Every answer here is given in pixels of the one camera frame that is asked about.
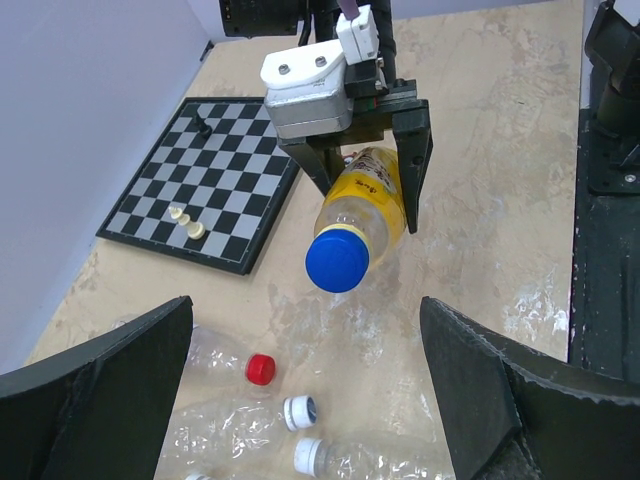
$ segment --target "wooden table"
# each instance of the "wooden table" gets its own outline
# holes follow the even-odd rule
[[[301,177],[247,277],[98,241],[30,362],[187,294],[198,323],[277,357],[275,394],[316,397],[320,422],[307,434],[420,435],[431,442],[434,473],[452,473],[419,336],[420,299],[437,297],[566,356],[582,2],[398,21],[395,35],[399,75],[416,78],[430,101],[435,150],[420,231],[384,268],[349,294],[313,287],[304,256],[322,197]],[[262,59],[294,43],[218,45],[187,94],[263,95]],[[177,405],[210,393],[185,387]],[[266,462],[273,478],[295,478],[294,440]]]

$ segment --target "white bottle cap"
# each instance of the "white bottle cap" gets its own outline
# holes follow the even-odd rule
[[[202,475],[201,473],[192,473],[184,480],[213,480],[213,478]]]
[[[311,477],[316,476],[314,466],[318,455],[318,447],[321,443],[322,440],[317,438],[303,438],[298,442],[293,456],[293,468],[296,469],[296,472]]]
[[[316,402],[309,395],[284,400],[284,420],[291,432],[313,427],[317,420]]]

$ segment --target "blue bottle cap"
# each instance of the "blue bottle cap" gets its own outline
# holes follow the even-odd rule
[[[331,293],[355,288],[369,268],[369,249],[355,233],[340,228],[318,235],[307,252],[307,273]]]

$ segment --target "white chess piece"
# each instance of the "white chess piece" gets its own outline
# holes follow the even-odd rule
[[[193,222],[191,217],[178,207],[169,207],[169,214],[178,225],[187,229],[187,235],[193,240],[199,240],[204,235],[204,225],[202,222]]]

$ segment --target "red bottle cap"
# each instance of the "red bottle cap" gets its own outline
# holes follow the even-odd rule
[[[256,353],[247,363],[247,380],[264,387],[276,376],[276,361],[269,355]]]

